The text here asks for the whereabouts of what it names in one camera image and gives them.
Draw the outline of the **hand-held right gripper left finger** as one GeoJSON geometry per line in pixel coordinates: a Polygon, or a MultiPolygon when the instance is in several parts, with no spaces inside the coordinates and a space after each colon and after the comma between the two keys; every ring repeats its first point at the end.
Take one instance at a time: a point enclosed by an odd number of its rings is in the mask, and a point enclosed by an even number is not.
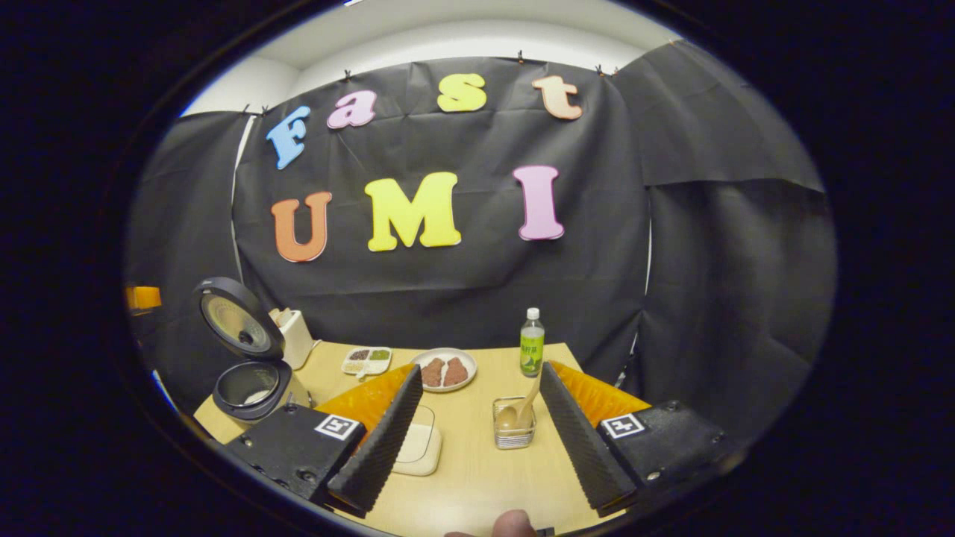
{"type": "Polygon", "coordinates": [[[316,410],[283,405],[224,449],[308,502],[364,517],[389,479],[422,393],[421,368],[409,363],[316,410]]]}

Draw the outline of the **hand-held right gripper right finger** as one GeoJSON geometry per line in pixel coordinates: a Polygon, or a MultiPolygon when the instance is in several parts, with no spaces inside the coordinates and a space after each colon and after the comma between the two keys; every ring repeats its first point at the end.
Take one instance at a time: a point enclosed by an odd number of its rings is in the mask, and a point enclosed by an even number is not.
{"type": "Polygon", "coordinates": [[[721,473],[738,452],[722,428],[680,401],[652,406],[556,361],[540,394],[590,506],[648,514],[721,473]]]}

